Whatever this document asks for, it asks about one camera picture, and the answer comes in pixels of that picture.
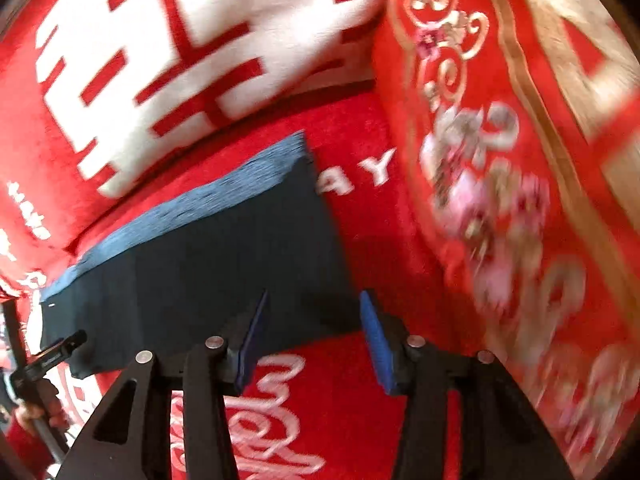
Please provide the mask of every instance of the silver screw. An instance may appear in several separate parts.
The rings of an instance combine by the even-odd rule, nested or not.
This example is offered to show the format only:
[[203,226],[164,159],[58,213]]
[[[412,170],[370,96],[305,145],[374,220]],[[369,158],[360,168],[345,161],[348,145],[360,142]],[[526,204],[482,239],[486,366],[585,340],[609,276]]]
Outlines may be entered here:
[[151,361],[153,357],[153,352],[150,352],[149,350],[143,350],[142,352],[138,352],[138,355],[136,355],[136,361],[143,365]]
[[478,352],[478,361],[483,365],[490,365],[495,361],[495,355],[488,350],[481,350]]
[[411,348],[422,348],[426,344],[426,341],[421,335],[411,335],[406,339],[406,343]]
[[220,348],[224,343],[224,338],[221,338],[219,335],[213,335],[204,342],[205,346],[207,348],[211,348],[212,350]]

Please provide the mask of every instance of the folded dark cloth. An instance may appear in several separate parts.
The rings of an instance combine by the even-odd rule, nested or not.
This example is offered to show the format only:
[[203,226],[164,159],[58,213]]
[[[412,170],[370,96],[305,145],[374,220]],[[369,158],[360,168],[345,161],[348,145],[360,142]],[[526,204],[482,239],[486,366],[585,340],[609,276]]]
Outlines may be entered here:
[[315,186],[295,134],[149,210],[43,291],[42,345],[84,329],[74,377],[117,370],[142,349],[166,356],[204,342],[265,288],[263,354],[356,330],[356,296]]

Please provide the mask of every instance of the red sleeve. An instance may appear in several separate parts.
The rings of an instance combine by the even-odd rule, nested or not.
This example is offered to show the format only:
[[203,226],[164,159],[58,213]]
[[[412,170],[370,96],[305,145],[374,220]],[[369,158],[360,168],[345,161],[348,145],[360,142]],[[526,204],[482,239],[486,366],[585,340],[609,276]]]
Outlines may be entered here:
[[29,471],[38,479],[52,463],[51,453],[36,436],[31,436],[15,420],[11,423],[6,434],[9,445]]

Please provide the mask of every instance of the hand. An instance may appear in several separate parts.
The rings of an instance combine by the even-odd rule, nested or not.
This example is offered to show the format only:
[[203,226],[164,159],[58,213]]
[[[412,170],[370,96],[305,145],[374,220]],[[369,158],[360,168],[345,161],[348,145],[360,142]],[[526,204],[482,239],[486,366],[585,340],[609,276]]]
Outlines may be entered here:
[[[69,428],[68,420],[66,420],[66,413],[62,409],[62,403],[55,396],[58,392],[56,387],[51,384],[49,380],[42,379],[38,383],[38,390],[42,399],[47,401],[47,409],[49,410],[49,425],[52,428],[58,428],[59,430],[66,431]],[[44,416],[44,410],[36,404],[29,402],[21,403],[14,412],[15,420],[20,424],[31,436],[38,436],[33,421],[41,416]]]

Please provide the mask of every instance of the light blue fabric edge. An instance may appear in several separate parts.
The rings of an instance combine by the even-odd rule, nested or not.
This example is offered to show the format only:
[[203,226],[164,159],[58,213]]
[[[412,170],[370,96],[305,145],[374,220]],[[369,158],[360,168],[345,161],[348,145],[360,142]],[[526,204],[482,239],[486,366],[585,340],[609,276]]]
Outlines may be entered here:
[[40,301],[46,301],[83,274],[136,245],[277,186],[303,156],[306,156],[305,137],[299,131],[262,150],[229,174],[151,208],[89,249],[78,263],[44,288]]

